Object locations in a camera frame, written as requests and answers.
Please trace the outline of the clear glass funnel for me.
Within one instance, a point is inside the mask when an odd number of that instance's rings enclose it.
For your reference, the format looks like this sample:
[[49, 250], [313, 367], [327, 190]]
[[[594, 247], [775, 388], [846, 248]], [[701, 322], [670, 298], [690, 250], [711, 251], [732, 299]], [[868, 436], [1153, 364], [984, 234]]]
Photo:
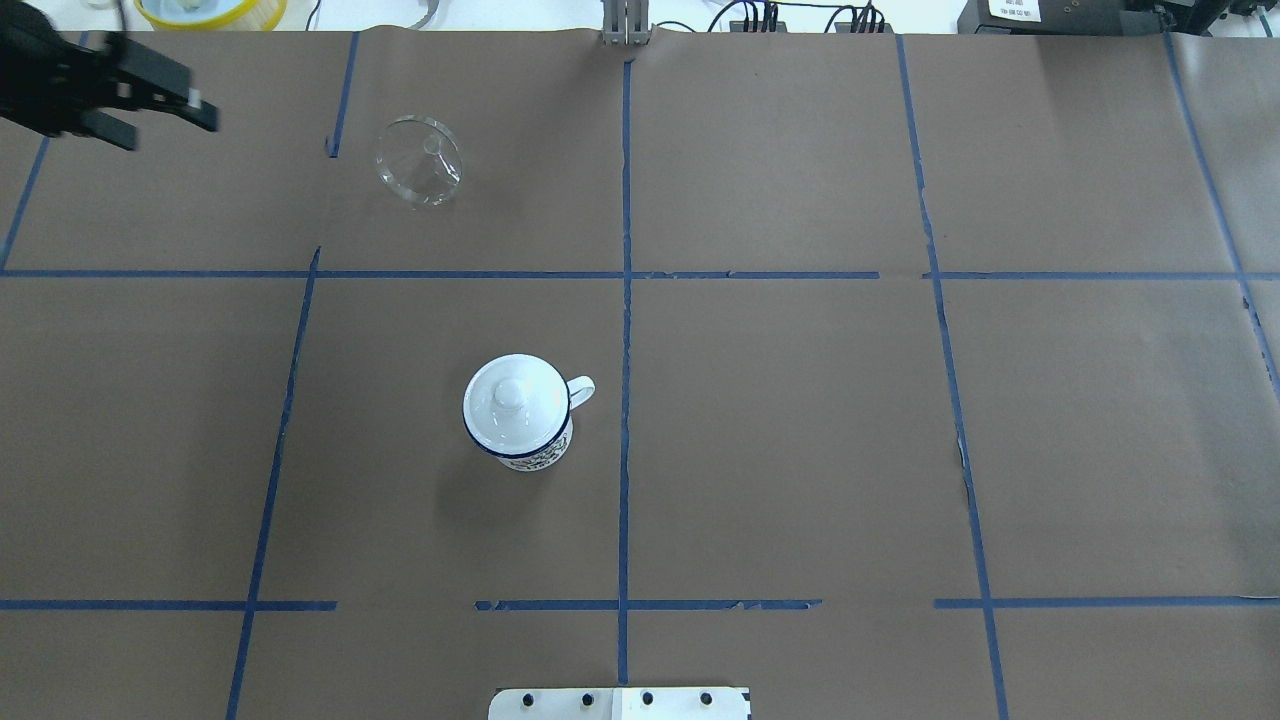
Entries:
[[430, 117], [404, 115], [388, 123], [375, 142], [381, 183], [415, 206], [449, 202], [463, 179], [460, 145], [451, 129]]

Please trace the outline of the aluminium frame post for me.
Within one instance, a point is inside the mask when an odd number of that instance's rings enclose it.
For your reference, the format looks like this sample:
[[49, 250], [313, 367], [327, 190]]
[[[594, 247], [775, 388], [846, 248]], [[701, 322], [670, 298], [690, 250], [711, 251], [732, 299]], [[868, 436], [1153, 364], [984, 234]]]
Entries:
[[603, 0], [602, 42], [605, 46], [643, 46], [652, 40], [649, 0]]

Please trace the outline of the black desktop box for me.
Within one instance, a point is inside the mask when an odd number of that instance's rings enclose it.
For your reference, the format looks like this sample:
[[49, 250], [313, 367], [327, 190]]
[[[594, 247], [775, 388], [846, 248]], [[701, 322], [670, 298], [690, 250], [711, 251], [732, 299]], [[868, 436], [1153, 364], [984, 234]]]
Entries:
[[1126, 1], [966, 1], [956, 19], [960, 35], [1146, 36], [1164, 20]]

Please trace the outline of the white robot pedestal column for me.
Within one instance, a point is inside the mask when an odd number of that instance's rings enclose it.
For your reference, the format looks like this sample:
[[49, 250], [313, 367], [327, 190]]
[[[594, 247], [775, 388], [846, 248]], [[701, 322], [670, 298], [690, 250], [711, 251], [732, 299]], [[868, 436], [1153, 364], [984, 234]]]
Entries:
[[489, 719], [751, 719], [748, 688], [727, 685], [503, 689]]

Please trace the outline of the yellow tape roll with dish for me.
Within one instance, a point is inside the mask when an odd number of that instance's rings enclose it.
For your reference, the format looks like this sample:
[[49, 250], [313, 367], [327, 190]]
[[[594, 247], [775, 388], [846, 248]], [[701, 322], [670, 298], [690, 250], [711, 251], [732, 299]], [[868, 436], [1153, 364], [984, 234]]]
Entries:
[[288, 1], [133, 1], [154, 29], [172, 32], [269, 32]]

